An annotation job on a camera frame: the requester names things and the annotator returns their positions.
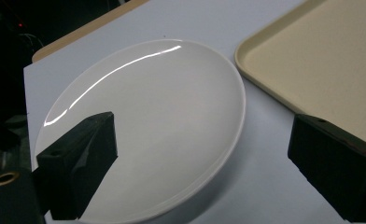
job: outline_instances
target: white plate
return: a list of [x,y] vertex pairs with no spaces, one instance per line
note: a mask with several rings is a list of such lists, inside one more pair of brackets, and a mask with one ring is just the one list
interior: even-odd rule
[[240,136],[245,107],[242,79],[222,55],[190,41],[146,42],[70,84],[47,115],[35,154],[86,117],[112,111],[119,157],[80,220],[147,220],[186,201],[218,172]]

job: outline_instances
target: black block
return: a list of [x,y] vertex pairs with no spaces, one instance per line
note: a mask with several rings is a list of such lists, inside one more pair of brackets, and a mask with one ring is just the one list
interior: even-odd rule
[[90,116],[37,155],[49,180],[49,210],[55,220],[81,217],[117,158],[114,116]]
[[45,223],[29,170],[12,168],[0,171],[0,223]]
[[289,158],[350,222],[366,222],[366,142],[326,120],[296,115]]

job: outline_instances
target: beige tray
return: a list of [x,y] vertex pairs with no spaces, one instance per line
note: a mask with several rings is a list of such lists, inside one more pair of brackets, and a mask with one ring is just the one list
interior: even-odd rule
[[366,141],[366,1],[307,1],[243,41],[241,74]]

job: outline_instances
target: wooden surface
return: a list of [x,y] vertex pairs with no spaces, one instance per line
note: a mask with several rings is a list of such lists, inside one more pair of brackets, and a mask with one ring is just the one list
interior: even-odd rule
[[91,33],[92,31],[115,20],[116,18],[135,9],[136,7],[139,7],[143,4],[145,4],[146,2],[148,2],[148,0],[131,0],[131,1],[121,5],[120,7],[117,7],[115,9],[107,12],[105,15],[99,17],[98,19],[85,24],[84,26],[76,29],[72,33],[63,36],[63,37],[59,38],[58,40],[48,44],[44,48],[38,50],[32,57],[32,62],[35,63],[35,62],[45,58],[46,56],[57,51],[58,49],[61,49],[61,48],[65,47],[66,45],[80,39],[82,36]]

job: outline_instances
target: white table surface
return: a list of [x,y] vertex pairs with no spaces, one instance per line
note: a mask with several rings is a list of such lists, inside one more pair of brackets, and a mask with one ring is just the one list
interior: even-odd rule
[[[144,41],[203,43],[233,62],[238,44],[301,0],[150,0],[24,68],[31,153],[48,111],[83,71]],[[246,122],[220,173],[187,202],[147,223],[348,223],[288,158],[293,113],[244,79]],[[79,223],[53,221],[48,223]]]

